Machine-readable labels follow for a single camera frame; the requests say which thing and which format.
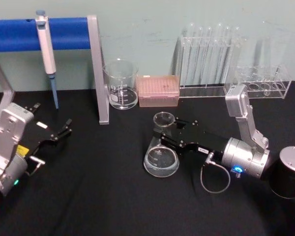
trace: pipette tip box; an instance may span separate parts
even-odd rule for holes
[[[138,76],[136,81],[140,107],[175,107],[179,100],[176,75]]]

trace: blue pipette tip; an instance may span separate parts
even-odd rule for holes
[[[51,83],[51,89],[53,91],[55,107],[58,110],[59,109],[59,104],[58,104],[58,96],[57,96],[57,88],[56,88],[56,79],[55,79],[54,75],[49,76],[49,78],[50,78],[50,83]]]

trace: glass beaker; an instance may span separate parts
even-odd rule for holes
[[[127,110],[138,103],[134,89],[138,68],[130,61],[116,59],[103,67],[108,78],[109,103],[112,107]]]
[[[171,135],[171,128],[175,123],[175,117],[168,112],[155,114],[154,129]],[[161,144],[161,139],[153,137],[146,155],[143,166],[146,171],[155,177],[168,177],[174,174],[179,167],[178,155],[175,151]]]

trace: black tablecloth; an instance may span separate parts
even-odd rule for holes
[[[47,164],[2,202],[0,236],[295,235],[295,200],[280,199],[267,182],[232,177],[225,193],[209,194],[199,180],[203,157],[194,154],[181,159],[169,178],[144,170],[152,118],[159,111],[239,139],[224,98],[181,99],[176,108],[110,108],[110,124],[103,126],[92,90],[59,91],[58,112],[50,91],[18,92],[14,102],[41,102],[35,117],[53,128],[72,118],[73,133],[66,143],[40,150],[37,156]],[[250,102],[271,150],[295,146],[295,82],[285,99]],[[205,175],[209,188],[225,183],[215,169]]]

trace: screw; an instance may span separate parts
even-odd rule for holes
[[[269,142],[269,139],[267,139],[266,137],[263,137],[263,138],[261,139],[261,142],[262,142],[263,144],[267,144],[267,143]]]

